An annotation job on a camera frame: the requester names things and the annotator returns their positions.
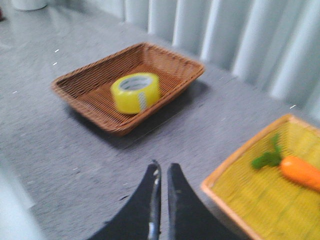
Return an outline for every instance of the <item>yellow basket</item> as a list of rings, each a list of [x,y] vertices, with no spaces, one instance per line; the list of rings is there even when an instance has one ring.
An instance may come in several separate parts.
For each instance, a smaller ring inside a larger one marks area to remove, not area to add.
[[[251,167],[274,150],[270,139],[277,133],[283,157],[320,169],[320,130],[288,114],[230,155],[201,188],[255,240],[320,240],[320,193],[286,180],[277,167]]]

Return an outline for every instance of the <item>white curtain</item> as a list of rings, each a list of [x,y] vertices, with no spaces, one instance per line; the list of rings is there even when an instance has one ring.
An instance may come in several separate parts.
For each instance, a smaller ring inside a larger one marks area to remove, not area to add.
[[[88,0],[320,119],[320,0]]]

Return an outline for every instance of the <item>toy carrot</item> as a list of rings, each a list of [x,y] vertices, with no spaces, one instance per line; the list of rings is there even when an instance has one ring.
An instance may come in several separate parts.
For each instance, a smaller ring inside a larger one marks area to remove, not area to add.
[[[276,134],[272,139],[274,152],[265,152],[251,162],[255,169],[269,165],[279,166],[284,177],[294,183],[320,192],[320,170],[296,156],[287,156],[282,159],[281,148],[277,145],[279,135]]]

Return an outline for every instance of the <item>yellow tape roll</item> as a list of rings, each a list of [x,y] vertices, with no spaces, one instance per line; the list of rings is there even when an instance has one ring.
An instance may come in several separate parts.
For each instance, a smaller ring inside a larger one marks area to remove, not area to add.
[[[137,114],[160,99],[159,78],[138,72],[119,78],[111,86],[116,109],[123,114]]]

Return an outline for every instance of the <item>gray floor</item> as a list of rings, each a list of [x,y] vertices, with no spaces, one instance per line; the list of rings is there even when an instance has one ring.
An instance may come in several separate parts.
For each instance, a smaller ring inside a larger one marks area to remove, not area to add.
[[[124,205],[121,198],[133,193],[156,159],[164,173],[160,239],[168,236],[170,163],[181,164],[207,207],[245,239],[201,191],[202,180],[283,114],[320,124],[207,64],[174,102],[129,135],[111,136],[57,97],[51,82],[141,41],[172,47],[82,1],[63,2],[28,12],[1,2],[6,20],[0,22],[0,151],[36,203],[32,212],[47,238],[89,237]]]

